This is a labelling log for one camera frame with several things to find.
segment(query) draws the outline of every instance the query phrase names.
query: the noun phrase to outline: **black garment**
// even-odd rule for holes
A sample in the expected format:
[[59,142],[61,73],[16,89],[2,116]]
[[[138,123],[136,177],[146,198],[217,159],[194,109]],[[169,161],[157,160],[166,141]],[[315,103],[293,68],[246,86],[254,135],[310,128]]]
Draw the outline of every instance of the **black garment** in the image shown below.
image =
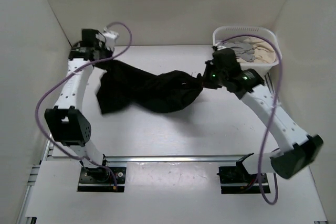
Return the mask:
[[201,79],[178,70],[156,76],[117,60],[97,67],[107,70],[97,92],[102,114],[132,101],[153,112],[174,112],[190,105],[203,89]]

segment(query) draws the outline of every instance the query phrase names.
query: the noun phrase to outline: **white floor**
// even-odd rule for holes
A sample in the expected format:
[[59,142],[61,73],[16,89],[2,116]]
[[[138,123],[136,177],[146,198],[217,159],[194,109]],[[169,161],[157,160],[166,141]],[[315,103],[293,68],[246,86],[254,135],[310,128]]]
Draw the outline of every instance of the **white floor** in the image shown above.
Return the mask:
[[[120,60],[160,74],[203,73],[209,46],[132,47]],[[102,117],[95,91],[102,71],[95,69],[83,101],[91,139],[107,156],[238,155],[258,152],[265,126],[224,89],[204,90],[183,111],[152,114],[138,106]],[[267,150],[276,147],[269,137]],[[55,150],[54,157],[62,156]],[[309,169],[279,179],[275,206],[261,195],[221,195],[216,163],[128,163],[124,193],[76,192],[75,161],[43,162],[29,203],[37,223],[301,223],[326,220]],[[274,183],[270,176],[270,198]]]

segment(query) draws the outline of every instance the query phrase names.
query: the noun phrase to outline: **laundry basket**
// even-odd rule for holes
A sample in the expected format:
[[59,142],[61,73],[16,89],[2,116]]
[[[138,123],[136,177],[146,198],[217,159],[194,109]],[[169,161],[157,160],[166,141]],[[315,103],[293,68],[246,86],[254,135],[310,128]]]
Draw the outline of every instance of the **laundry basket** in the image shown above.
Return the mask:
[[[280,57],[282,58],[281,51],[278,45],[277,37],[273,32],[270,30],[263,28],[263,27],[257,27],[257,26],[221,26],[218,27],[212,34],[212,41],[213,45],[216,44],[216,41],[218,40],[225,40],[227,38],[230,38],[232,36],[240,35],[240,34],[251,34],[251,35],[257,35],[260,37],[263,37],[265,39],[268,39],[270,42],[272,42],[276,48],[280,52]],[[230,41],[243,41],[247,37],[238,37],[235,39],[232,39]],[[241,69],[246,70],[249,68],[252,68],[260,74],[260,76],[264,76],[267,74],[267,72],[275,65],[279,64],[279,60],[277,59],[273,63],[240,63]]]

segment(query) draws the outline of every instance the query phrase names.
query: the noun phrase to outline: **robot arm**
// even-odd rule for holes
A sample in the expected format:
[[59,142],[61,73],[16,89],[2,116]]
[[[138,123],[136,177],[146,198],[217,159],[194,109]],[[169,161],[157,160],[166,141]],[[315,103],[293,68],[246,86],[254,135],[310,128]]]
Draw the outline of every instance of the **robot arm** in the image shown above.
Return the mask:
[[[272,110],[272,94],[255,70],[241,70],[233,50],[214,52],[213,60],[206,62],[203,79],[206,88],[226,87],[229,92],[235,93],[267,124]],[[279,150],[263,155],[262,172],[275,172],[286,179],[312,163],[323,144],[320,136],[308,135],[281,107],[276,110],[270,133],[277,141]],[[237,166],[248,174],[256,174],[258,157],[259,154],[247,155],[237,162]]]
[[[111,57],[118,37],[119,35],[112,31],[101,34],[97,30],[83,29],[82,41],[71,48],[68,74],[90,61]],[[69,147],[79,157],[86,156],[91,161],[103,165],[104,155],[90,140],[91,125],[80,112],[92,71],[93,66],[87,66],[76,72],[64,84],[54,107],[45,111],[45,119],[55,141]],[[87,159],[83,159],[81,163],[85,168],[99,169]]]

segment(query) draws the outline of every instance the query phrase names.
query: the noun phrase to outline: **purple cable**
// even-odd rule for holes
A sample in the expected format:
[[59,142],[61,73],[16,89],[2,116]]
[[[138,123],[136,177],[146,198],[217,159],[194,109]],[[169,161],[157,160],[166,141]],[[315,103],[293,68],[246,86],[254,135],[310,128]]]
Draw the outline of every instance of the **purple cable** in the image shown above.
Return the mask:
[[274,92],[274,99],[273,99],[271,115],[270,115],[269,120],[267,122],[266,130],[264,132],[264,137],[262,138],[263,140],[261,142],[260,154],[259,154],[259,159],[258,159],[258,175],[257,175],[257,180],[259,182],[259,189],[260,189],[262,197],[264,198],[264,200],[268,204],[274,205],[278,201],[278,197],[279,197],[279,188],[278,188],[278,181],[277,181],[276,174],[274,174],[274,183],[275,183],[275,198],[274,198],[274,201],[270,201],[266,197],[266,194],[265,194],[264,189],[262,187],[263,185],[261,183],[261,179],[259,179],[259,178],[261,177],[261,161],[263,160],[262,156],[264,154],[264,149],[265,149],[265,145],[266,145],[266,141],[267,141],[267,136],[268,136],[269,130],[272,126],[273,119],[274,119],[274,116],[275,116],[275,111],[277,109],[277,101],[278,101],[278,97],[279,97],[280,86],[281,86],[281,83],[282,83],[282,59],[281,59],[281,56],[280,56],[280,52],[276,48],[276,46],[271,41],[269,41],[268,39],[263,38],[261,36],[257,36],[257,35],[253,35],[253,34],[241,34],[241,35],[232,36],[230,38],[222,40],[221,42],[226,42],[230,39],[234,39],[234,38],[238,38],[238,37],[254,37],[254,38],[262,39],[263,41],[270,44],[270,46],[273,48],[273,50],[276,53],[276,56],[279,60],[279,80],[278,80],[278,83],[277,83],[277,86],[276,86],[275,92]]
[[84,158],[87,159],[90,163],[92,163],[93,165],[96,165],[98,167],[101,167],[101,168],[104,168],[106,169],[113,177],[113,182],[114,182],[114,186],[117,188],[117,179],[115,177],[115,174],[113,173],[113,171],[107,167],[107,166],[103,166],[103,165],[99,165],[97,164],[96,162],[92,161],[89,159],[89,157],[87,156],[83,156],[83,157],[78,157],[78,156],[73,156],[71,155],[69,152],[67,152],[65,149],[62,148],[62,146],[60,146],[57,142],[55,142],[48,134],[48,132],[43,128],[43,125],[41,123],[41,120],[39,118],[39,115],[38,115],[38,112],[39,112],[39,109],[40,109],[40,106],[42,104],[42,102],[47,98],[48,95],[50,95],[53,91],[55,91],[59,86],[61,86],[63,83],[65,83],[66,81],[68,81],[71,77],[73,77],[77,72],[79,72],[80,70],[82,70],[83,68],[87,67],[87,66],[90,66],[90,65],[93,65],[93,64],[96,64],[96,63],[101,63],[101,62],[106,62],[106,61],[110,61],[110,60],[113,60],[115,59],[116,57],[119,57],[121,56],[122,54],[124,54],[129,48],[130,46],[132,45],[132,32],[130,30],[130,28],[125,25],[124,23],[122,22],[112,22],[110,24],[108,24],[106,26],[106,29],[109,29],[110,27],[114,26],[114,25],[122,25],[123,27],[125,27],[128,31],[128,33],[130,34],[130,40],[129,40],[129,43],[128,45],[126,46],[125,49],[123,49],[120,53],[110,57],[110,58],[107,58],[107,59],[101,59],[101,60],[95,60],[95,61],[92,61],[92,62],[89,62],[79,68],[77,68],[74,72],[72,72],[71,74],[69,74],[68,76],[66,76],[63,80],[61,80],[58,84],[56,84],[55,86],[53,86],[50,90],[48,90],[44,95],[42,95],[42,97],[40,98],[40,100],[37,102],[37,105],[35,107],[35,121],[36,121],[36,124],[37,126],[39,127],[39,129],[41,130],[42,134],[44,135],[44,137],[46,137],[49,141],[52,142],[52,144],[54,146],[56,146],[60,151],[62,151],[65,155],[67,155],[68,157],[72,158],[72,159],[75,159],[75,160],[83,160]]

